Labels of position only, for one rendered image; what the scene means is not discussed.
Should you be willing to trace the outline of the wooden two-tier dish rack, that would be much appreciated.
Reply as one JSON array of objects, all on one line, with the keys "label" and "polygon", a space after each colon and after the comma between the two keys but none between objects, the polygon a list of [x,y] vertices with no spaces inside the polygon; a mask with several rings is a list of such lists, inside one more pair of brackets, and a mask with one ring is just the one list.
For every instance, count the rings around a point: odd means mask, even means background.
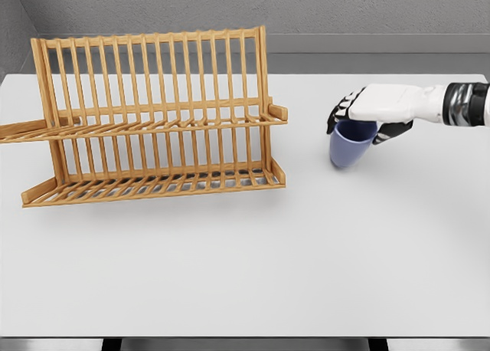
[{"label": "wooden two-tier dish rack", "polygon": [[0,144],[45,141],[54,176],[24,207],[279,189],[266,29],[31,40],[42,118]]}]

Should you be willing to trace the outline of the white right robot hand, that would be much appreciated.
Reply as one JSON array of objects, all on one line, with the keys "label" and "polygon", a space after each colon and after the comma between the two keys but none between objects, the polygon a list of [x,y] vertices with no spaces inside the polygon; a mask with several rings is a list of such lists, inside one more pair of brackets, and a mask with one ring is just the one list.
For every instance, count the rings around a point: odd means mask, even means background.
[{"label": "white right robot hand", "polygon": [[369,84],[343,97],[328,117],[327,133],[333,132],[341,120],[381,123],[373,144],[405,133],[413,126],[413,102],[420,87],[401,84]]}]

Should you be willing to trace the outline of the blue cup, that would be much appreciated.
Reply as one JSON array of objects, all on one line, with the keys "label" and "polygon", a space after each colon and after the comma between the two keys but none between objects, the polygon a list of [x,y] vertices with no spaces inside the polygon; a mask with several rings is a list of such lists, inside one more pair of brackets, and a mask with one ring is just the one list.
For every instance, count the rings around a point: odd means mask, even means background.
[{"label": "blue cup", "polygon": [[367,151],[377,134],[377,123],[340,120],[330,138],[330,159],[339,168],[353,166]]}]

